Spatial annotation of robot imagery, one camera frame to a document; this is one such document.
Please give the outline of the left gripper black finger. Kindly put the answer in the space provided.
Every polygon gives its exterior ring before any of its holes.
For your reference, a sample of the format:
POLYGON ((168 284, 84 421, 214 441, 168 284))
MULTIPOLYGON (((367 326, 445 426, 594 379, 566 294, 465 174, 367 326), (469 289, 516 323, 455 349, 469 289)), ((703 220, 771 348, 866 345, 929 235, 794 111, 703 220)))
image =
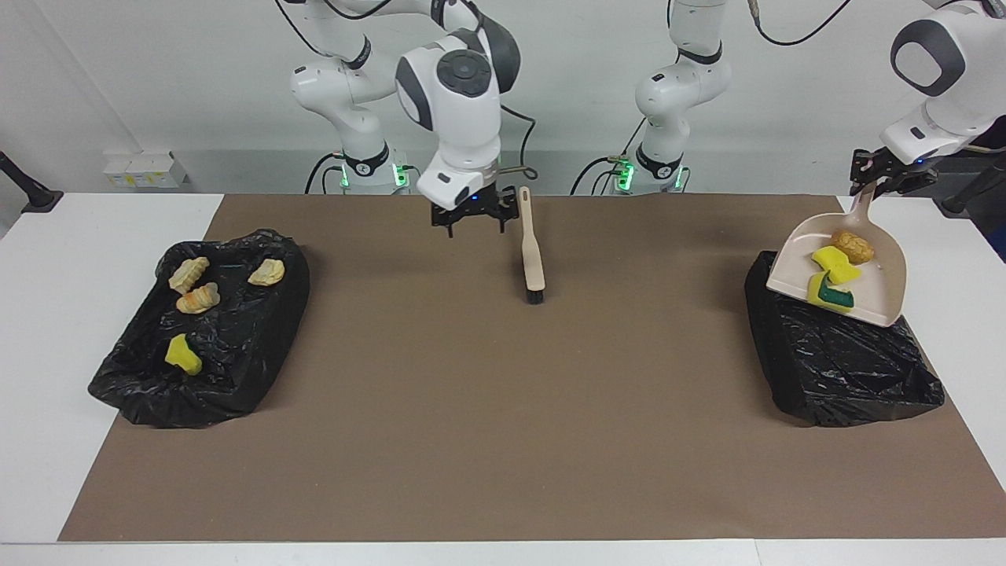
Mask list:
POLYGON ((899 171, 887 180, 887 193, 897 193, 908 196, 917 190, 932 186, 938 180, 938 172, 934 168, 924 171, 899 171))
POLYGON ((858 196, 868 184, 883 178, 883 150, 855 149, 850 165, 849 196, 858 196))

